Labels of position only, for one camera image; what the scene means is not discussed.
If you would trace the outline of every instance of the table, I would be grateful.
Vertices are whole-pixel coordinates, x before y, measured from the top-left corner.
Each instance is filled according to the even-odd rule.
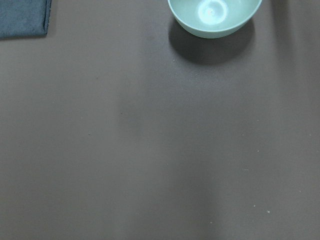
[[[320,2],[201,39],[165,0],[54,0],[0,41],[0,239],[320,239]]]

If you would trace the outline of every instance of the folded cloth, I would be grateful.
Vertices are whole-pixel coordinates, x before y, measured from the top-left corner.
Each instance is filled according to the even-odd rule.
[[[51,0],[0,0],[0,39],[46,35],[50,7]]]

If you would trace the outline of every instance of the mint green bowl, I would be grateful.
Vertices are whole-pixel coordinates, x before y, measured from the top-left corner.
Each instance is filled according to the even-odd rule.
[[[221,38],[240,29],[256,13],[261,2],[262,0],[168,0],[179,24],[189,33],[206,39]]]

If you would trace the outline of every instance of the towel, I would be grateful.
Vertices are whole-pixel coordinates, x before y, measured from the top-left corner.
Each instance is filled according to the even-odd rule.
[[[0,0],[0,39],[45,36],[51,0]]]

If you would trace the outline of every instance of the bowl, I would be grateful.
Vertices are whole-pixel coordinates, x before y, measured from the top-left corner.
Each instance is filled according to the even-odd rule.
[[[168,0],[178,23],[206,39],[230,35],[256,13],[262,0]]]

